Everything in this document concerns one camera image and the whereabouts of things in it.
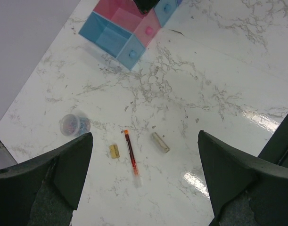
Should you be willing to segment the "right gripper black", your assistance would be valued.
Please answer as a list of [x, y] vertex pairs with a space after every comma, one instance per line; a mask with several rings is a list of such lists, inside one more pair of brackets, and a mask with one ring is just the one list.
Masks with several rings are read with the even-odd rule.
[[141, 14], [148, 13], [160, 0], [133, 0]]

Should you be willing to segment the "clear tub of paper clips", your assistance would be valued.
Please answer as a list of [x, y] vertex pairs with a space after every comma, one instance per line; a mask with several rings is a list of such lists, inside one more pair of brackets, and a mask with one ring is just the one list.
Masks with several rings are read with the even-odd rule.
[[60, 121], [60, 131], [67, 137], [78, 137], [91, 129], [90, 120], [83, 115], [67, 114]]

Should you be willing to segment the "small yellow eraser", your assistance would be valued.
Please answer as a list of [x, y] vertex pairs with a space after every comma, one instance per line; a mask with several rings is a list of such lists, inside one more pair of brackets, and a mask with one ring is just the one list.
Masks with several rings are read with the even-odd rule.
[[116, 144], [109, 146], [110, 156], [112, 159], [117, 159], [120, 157], [118, 146]]

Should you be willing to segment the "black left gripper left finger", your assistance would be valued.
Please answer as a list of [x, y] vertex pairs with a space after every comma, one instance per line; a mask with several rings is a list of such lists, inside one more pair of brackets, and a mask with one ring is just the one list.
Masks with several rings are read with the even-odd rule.
[[0, 226], [69, 226], [93, 149], [88, 132], [25, 162], [0, 169]]

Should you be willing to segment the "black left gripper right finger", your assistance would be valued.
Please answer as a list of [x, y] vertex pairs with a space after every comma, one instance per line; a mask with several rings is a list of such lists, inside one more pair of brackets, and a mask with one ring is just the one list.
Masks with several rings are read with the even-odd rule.
[[288, 168], [236, 149], [209, 133], [198, 150], [214, 213], [212, 226], [288, 226]]

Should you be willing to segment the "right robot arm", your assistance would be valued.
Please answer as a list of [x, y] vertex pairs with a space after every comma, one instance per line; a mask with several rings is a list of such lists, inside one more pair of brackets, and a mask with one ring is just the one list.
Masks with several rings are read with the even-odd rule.
[[206, 226], [234, 182], [205, 133], [288, 167], [288, 0], [185, 0], [130, 107], [144, 186], [120, 226]]

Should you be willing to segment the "red mechanical pencil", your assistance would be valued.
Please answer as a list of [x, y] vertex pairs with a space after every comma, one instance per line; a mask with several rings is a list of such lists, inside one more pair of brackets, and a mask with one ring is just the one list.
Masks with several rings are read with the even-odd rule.
[[139, 187], [141, 187], [141, 178], [140, 178], [138, 166], [137, 166], [137, 163], [136, 163], [136, 160], [134, 157], [133, 148], [132, 148], [132, 144], [130, 141], [130, 136], [129, 136], [128, 130], [124, 130], [124, 136], [125, 136], [125, 140], [126, 140], [126, 143], [128, 146], [129, 156], [130, 156], [130, 160], [131, 160], [134, 184], [137, 188], [139, 188]]

